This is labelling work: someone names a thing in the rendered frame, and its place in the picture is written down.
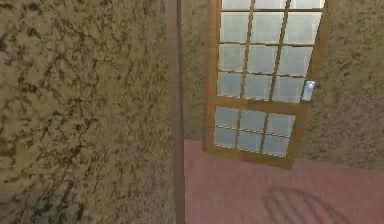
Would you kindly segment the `wooden glass-paned door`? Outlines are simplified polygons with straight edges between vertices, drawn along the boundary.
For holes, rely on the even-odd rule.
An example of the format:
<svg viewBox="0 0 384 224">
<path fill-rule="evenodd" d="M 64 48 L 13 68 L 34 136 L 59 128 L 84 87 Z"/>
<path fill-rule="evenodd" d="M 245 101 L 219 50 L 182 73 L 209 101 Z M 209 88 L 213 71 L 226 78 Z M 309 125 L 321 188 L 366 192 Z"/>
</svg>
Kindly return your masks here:
<svg viewBox="0 0 384 224">
<path fill-rule="evenodd" d="M 204 149 L 289 169 L 302 143 L 333 0 L 209 0 Z"/>
</svg>

